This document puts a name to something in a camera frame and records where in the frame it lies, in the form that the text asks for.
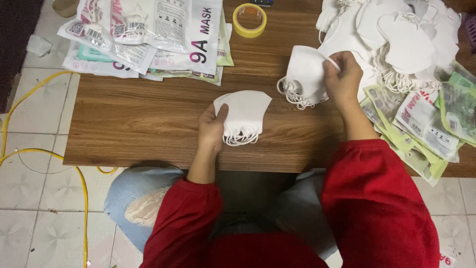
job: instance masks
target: ripped jeans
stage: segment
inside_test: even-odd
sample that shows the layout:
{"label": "ripped jeans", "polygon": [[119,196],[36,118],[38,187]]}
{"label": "ripped jeans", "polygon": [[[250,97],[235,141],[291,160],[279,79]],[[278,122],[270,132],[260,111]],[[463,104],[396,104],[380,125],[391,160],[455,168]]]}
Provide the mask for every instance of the ripped jeans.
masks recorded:
{"label": "ripped jeans", "polygon": [[[128,206],[137,198],[174,184],[182,175],[183,171],[176,167],[137,167],[126,169],[112,182],[104,202],[104,212],[116,222],[140,252],[144,251],[152,227],[128,221],[125,218]],[[325,260],[337,250],[337,245],[317,197],[322,189],[323,177],[311,170],[299,174],[297,181],[290,189],[279,194],[265,211],[253,216],[253,219],[262,218],[284,232],[297,235]],[[255,226],[253,220],[238,220],[234,224],[224,224],[222,220],[218,220],[211,236],[266,232],[263,226],[266,224]]]}

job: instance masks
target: masking tape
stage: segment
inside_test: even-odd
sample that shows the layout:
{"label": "masking tape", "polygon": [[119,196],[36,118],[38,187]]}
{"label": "masking tape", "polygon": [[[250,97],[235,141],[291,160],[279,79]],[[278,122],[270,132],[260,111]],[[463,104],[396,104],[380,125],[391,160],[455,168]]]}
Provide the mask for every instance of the masking tape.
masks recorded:
{"label": "masking tape", "polygon": [[[243,13],[255,14],[262,20],[261,25],[258,28],[252,29],[252,30],[244,28],[243,26],[240,25],[240,23],[238,23],[238,20],[237,20],[238,15],[241,15]],[[255,38],[259,36],[260,34],[262,34],[263,31],[265,30],[267,20],[268,19],[266,17],[266,13],[264,12],[264,10],[255,4],[249,4],[249,3],[242,4],[238,6],[233,12],[233,28],[239,35],[246,38]]]}

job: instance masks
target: left hand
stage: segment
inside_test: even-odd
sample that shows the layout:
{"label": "left hand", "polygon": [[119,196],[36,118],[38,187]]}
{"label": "left hand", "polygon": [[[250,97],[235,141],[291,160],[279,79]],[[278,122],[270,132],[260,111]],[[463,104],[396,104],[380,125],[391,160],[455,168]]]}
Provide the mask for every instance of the left hand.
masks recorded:
{"label": "left hand", "polygon": [[224,104],[215,116],[215,106],[210,106],[198,118],[198,148],[218,154],[223,146],[223,126],[228,115],[228,105]]}

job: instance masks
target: wooden table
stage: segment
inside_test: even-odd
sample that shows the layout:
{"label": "wooden table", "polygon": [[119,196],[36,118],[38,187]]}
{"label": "wooden table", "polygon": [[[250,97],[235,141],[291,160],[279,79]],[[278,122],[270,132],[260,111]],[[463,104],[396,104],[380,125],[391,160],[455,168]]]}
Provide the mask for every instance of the wooden table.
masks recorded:
{"label": "wooden table", "polygon": [[[245,1],[224,1],[227,22]],[[447,3],[455,11],[475,9],[472,0]],[[197,146],[197,118],[217,97],[240,90],[260,90],[273,98],[256,144],[223,146],[218,169],[302,172],[325,167],[344,139],[343,124],[331,101],[298,110],[276,90],[294,45],[318,47],[315,24],[321,1],[277,0],[266,9],[264,33],[246,39],[233,31],[234,67],[225,67],[222,86],[187,78],[119,79],[82,75],[69,131],[64,164],[190,166]],[[460,31],[460,61],[476,71],[475,58]],[[444,176],[474,177],[476,148],[465,145],[461,162]]]}

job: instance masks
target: white face mask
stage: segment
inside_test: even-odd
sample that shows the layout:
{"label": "white face mask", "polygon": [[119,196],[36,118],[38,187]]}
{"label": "white face mask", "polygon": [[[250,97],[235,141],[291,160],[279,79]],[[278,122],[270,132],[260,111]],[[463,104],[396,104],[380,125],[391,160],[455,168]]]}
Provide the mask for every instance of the white face mask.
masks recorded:
{"label": "white face mask", "polygon": [[294,46],[286,76],[278,81],[278,91],[290,103],[304,110],[328,99],[323,84],[325,60],[329,60],[339,71],[339,66],[317,49],[308,46]]}
{"label": "white face mask", "polygon": [[213,104],[218,115],[223,104],[228,104],[223,142],[230,146],[256,143],[263,132],[263,117],[271,98],[261,91],[243,90],[225,94]]}

